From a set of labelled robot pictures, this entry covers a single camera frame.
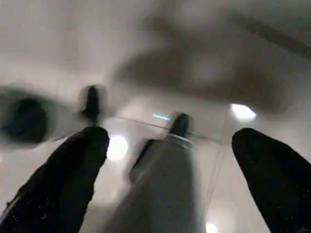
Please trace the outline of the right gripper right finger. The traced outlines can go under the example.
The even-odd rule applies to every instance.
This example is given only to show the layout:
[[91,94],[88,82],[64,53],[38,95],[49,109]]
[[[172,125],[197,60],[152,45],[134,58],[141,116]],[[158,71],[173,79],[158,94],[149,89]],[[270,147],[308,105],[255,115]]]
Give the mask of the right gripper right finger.
[[231,146],[249,191],[272,233],[311,231],[311,165],[290,146],[252,128]]

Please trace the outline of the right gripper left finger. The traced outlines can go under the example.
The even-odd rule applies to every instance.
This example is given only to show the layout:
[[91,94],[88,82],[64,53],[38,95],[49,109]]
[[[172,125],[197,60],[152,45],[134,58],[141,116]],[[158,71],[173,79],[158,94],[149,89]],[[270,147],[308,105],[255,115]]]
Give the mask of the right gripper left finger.
[[66,139],[18,190],[0,217],[2,233],[77,233],[107,158],[106,129]]

